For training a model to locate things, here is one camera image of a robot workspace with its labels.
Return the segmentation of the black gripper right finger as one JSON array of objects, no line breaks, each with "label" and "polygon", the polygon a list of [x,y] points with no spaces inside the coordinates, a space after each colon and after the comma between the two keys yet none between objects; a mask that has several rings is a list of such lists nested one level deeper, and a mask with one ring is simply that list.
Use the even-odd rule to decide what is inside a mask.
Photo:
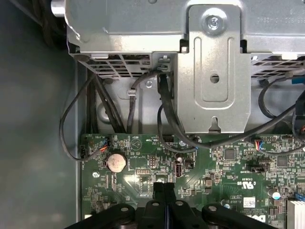
[{"label": "black gripper right finger", "polygon": [[175,229],[258,229],[260,222],[238,213],[234,210],[214,203],[205,205],[202,210],[195,208],[183,201],[177,200],[173,191],[173,183],[168,189],[171,196],[167,197],[170,216]]}]

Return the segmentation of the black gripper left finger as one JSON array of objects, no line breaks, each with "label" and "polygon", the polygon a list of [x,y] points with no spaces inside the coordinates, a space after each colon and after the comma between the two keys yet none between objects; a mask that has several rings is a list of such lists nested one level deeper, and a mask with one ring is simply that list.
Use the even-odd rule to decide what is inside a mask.
[{"label": "black gripper left finger", "polygon": [[69,229],[117,229],[135,225],[137,229],[163,229],[165,222],[165,194],[163,183],[154,184],[153,199],[144,207],[119,203],[74,223]]}]

